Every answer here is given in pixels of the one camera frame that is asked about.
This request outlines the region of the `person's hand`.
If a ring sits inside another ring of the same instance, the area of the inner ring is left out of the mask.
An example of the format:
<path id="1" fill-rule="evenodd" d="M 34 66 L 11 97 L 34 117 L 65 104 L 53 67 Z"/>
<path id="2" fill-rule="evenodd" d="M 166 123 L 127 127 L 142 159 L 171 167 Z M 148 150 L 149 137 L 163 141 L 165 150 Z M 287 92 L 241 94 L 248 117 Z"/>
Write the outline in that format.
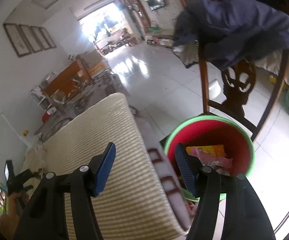
<path id="1" fill-rule="evenodd" d="M 8 196 L 8 213 L 0 216 L 0 233 L 5 239 L 13 239 L 17 225 L 20 220 L 20 215 L 17 211 L 16 200 L 22 197 L 21 192 L 13 192 Z"/>

